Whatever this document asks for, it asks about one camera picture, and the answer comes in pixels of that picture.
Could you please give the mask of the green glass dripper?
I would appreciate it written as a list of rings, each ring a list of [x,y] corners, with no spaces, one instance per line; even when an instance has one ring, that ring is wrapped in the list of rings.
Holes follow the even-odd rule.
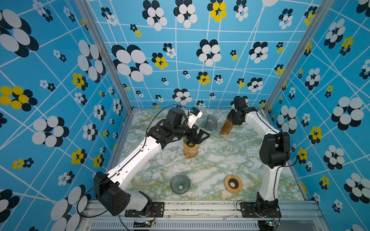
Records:
[[[193,148],[193,147],[197,146],[197,144],[194,141],[191,141],[186,137],[183,137],[183,142],[189,148]]]

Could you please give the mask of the amber glass carafe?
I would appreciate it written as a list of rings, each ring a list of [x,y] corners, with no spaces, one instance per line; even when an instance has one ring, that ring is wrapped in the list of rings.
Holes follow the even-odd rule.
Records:
[[[186,159],[193,158],[193,157],[196,157],[198,155],[199,145],[197,145],[193,148],[189,148],[183,142],[183,147],[184,147],[183,153],[184,153],[184,156],[185,156]]]

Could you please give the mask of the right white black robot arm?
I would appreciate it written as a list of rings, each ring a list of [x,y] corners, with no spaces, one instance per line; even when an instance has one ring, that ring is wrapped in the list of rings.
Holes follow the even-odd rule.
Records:
[[[260,217],[273,213],[280,218],[277,188],[281,172],[290,160],[290,136],[273,128],[255,107],[248,106],[248,102],[248,97],[236,96],[226,121],[238,126],[248,123],[261,137],[259,157],[264,164],[264,175],[256,197],[255,212]]]

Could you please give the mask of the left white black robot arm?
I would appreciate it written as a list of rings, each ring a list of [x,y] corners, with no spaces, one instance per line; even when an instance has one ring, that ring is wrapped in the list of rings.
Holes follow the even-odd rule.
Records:
[[[186,138],[192,144],[201,144],[210,134],[195,125],[202,112],[193,107],[185,112],[171,108],[165,119],[148,129],[145,138],[122,162],[107,173],[98,171],[93,178],[94,196],[113,216],[125,210],[136,210],[142,216],[150,212],[152,200],[143,192],[126,192],[133,177],[166,145]]]

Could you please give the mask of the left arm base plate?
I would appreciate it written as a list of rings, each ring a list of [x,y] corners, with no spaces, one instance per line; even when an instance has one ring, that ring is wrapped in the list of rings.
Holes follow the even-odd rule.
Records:
[[[126,218],[162,218],[164,209],[164,202],[149,202],[141,211],[126,210],[124,216]]]

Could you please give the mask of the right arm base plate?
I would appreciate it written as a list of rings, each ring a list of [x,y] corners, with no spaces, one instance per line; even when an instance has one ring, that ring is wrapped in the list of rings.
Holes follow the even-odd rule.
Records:
[[[238,203],[243,218],[281,218],[281,210],[276,202]]]

